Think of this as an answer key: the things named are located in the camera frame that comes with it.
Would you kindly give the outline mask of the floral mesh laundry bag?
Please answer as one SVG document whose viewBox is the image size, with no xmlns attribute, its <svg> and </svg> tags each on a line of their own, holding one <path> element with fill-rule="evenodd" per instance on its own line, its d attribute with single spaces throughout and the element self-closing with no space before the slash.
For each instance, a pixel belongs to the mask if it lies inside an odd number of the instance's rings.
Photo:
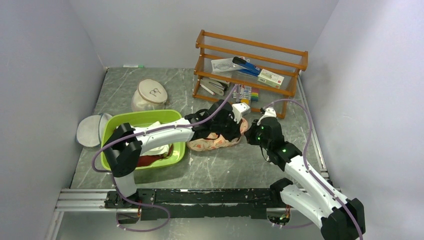
<svg viewBox="0 0 424 240">
<path fill-rule="evenodd" d="M 248 130 L 249 123 L 245 118 L 241 119 L 241 125 L 239 128 L 241 137 L 236 137 L 232 140 L 225 139 L 222 135 L 218 136 L 216 133 L 210 133 L 208 139 L 200 138 L 186 143 L 187 147 L 196 152 L 210 151 L 219 148 L 227 148 L 237 145 L 244 133 Z"/>
</svg>

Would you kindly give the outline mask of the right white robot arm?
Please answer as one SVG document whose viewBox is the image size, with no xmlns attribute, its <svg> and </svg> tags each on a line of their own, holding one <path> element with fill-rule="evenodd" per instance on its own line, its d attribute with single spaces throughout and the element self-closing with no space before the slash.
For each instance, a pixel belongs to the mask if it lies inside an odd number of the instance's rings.
<svg viewBox="0 0 424 240">
<path fill-rule="evenodd" d="M 267 162 L 278 166 L 304 189 L 283 178 L 273 184 L 270 202 L 297 209 L 321 232 L 325 240 L 363 239 L 366 232 L 362 202 L 349 199 L 329 184 L 303 157 L 302 151 L 285 140 L 275 117 L 255 119 L 245 132 L 247 143 L 266 151 Z"/>
</svg>

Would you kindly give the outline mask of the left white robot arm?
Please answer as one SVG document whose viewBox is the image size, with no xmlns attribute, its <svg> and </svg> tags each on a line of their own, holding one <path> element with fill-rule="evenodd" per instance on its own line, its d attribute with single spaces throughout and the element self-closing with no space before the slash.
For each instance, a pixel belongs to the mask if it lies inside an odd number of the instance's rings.
<svg viewBox="0 0 424 240">
<path fill-rule="evenodd" d="M 118 201 L 126 208 L 139 200 L 134 171 L 141 154 L 167 144 L 209 140 L 210 134 L 227 141 L 241 137 L 243 115 L 250 111 L 245 103 L 215 102 L 209 109 L 201 109 L 176 121 L 137 130 L 123 123 L 101 148 L 110 167 L 114 184 L 120 191 Z"/>
</svg>

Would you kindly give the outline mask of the coloured marker pack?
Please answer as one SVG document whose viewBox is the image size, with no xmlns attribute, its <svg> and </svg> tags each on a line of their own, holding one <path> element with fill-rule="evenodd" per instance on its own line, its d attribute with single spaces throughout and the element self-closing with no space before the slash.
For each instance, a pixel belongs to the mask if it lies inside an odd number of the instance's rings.
<svg viewBox="0 0 424 240">
<path fill-rule="evenodd" d="M 248 85 L 240 85 L 233 93 L 232 98 L 237 103 L 245 103 L 250 105 L 251 103 L 259 101 L 259 89 Z"/>
</svg>

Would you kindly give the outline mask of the grey black stapler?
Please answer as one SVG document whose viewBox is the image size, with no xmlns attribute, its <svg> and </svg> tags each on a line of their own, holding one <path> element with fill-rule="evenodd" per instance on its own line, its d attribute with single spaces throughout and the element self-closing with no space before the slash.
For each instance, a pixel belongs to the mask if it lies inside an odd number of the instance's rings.
<svg viewBox="0 0 424 240">
<path fill-rule="evenodd" d="M 225 91 L 229 88 L 229 85 L 227 83 L 223 83 L 210 78 L 202 78 L 200 80 L 200 85 L 206 87 L 208 90 L 212 91 L 213 93 L 219 96 L 224 96 Z"/>
</svg>

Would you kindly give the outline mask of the white staples box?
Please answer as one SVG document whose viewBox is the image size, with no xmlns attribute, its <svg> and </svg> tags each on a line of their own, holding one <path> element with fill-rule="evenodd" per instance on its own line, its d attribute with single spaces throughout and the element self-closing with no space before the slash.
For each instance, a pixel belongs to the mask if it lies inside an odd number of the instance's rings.
<svg viewBox="0 0 424 240">
<path fill-rule="evenodd" d="M 275 89 L 280 89 L 285 77 L 266 69 L 262 69 L 257 81 Z"/>
</svg>

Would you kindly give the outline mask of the orange wooden shelf rack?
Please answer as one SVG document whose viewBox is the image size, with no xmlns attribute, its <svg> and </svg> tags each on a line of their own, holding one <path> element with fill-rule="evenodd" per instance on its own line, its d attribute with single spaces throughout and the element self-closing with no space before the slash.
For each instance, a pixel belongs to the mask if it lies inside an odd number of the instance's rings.
<svg viewBox="0 0 424 240">
<path fill-rule="evenodd" d="M 211 102 L 199 93 L 208 80 L 259 90 L 260 96 L 292 98 L 300 73 L 309 63 L 307 51 L 201 30 L 195 41 L 199 57 L 192 96 Z"/>
</svg>

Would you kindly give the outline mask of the white plastic packet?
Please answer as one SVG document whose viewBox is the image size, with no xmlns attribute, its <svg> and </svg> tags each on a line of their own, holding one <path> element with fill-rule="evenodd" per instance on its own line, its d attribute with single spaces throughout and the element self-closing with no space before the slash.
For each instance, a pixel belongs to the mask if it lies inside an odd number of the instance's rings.
<svg viewBox="0 0 424 240">
<path fill-rule="evenodd" d="M 222 73 L 230 71 L 238 71 L 244 69 L 242 66 L 233 63 L 232 58 L 212 59 L 211 61 L 212 72 Z"/>
</svg>

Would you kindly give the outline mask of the blue stapler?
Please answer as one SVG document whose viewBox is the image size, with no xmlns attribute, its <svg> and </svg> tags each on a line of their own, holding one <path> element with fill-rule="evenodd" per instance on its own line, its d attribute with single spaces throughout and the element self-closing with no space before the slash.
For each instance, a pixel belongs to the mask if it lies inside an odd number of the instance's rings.
<svg viewBox="0 0 424 240">
<path fill-rule="evenodd" d="M 257 77 L 262 69 L 259 68 L 258 66 L 248 62 L 247 60 L 240 58 L 240 57 L 233 57 L 232 62 L 235 65 L 238 65 L 239 67 L 241 67 L 242 69 L 240 69 L 239 71 L 241 71 L 242 73 Z"/>
</svg>

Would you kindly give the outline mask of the white garment in basin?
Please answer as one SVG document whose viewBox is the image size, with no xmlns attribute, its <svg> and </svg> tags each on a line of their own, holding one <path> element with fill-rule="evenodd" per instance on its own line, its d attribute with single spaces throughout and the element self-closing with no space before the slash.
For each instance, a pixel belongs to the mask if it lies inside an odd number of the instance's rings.
<svg viewBox="0 0 424 240">
<path fill-rule="evenodd" d="M 130 134 L 144 133 L 136 136 L 136 140 L 140 142 L 142 147 L 140 156 L 167 153 L 169 145 L 172 145 L 172 142 L 168 140 L 170 138 L 168 132 L 174 128 L 173 123 L 161 124 L 156 121 L 147 127 L 137 127 L 131 124 L 129 126 Z"/>
</svg>

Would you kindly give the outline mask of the dark red garment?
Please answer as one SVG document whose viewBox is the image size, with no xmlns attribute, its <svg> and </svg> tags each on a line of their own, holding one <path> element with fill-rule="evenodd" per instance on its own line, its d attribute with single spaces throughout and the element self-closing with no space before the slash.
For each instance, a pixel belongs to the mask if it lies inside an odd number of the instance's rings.
<svg viewBox="0 0 424 240">
<path fill-rule="evenodd" d="M 168 146 L 168 152 L 164 152 L 163 154 L 158 155 L 141 155 L 138 158 L 137 167 L 147 167 L 153 164 L 156 161 L 163 160 L 169 158 L 174 150 L 174 145 L 171 144 Z"/>
</svg>

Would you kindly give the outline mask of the white green marker pen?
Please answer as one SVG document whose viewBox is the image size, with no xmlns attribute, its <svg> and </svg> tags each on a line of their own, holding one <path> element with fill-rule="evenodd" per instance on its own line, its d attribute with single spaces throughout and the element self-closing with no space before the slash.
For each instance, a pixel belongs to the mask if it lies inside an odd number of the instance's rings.
<svg viewBox="0 0 424 240">
<path fill-rule="evenodd" d="M 144 68 L 144 65 L 140 65 L 140 64 L 124 64 L 122 66 L 123 68 Z"/>
</svg>

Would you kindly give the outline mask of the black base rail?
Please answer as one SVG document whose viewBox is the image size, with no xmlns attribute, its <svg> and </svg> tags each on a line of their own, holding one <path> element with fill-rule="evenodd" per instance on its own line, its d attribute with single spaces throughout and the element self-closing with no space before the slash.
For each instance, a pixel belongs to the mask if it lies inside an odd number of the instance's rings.
<svg viewBox="0 0 424 240">
<path fill-rule="evenodd" d="M 279 221 L 290 209 L 271 188 L 139 188 L 129 200 L 109 191 L 104 208 L 115 210 L 120 223 L 131 224 L 167 218 L 249 217 Z"/>
</svg>

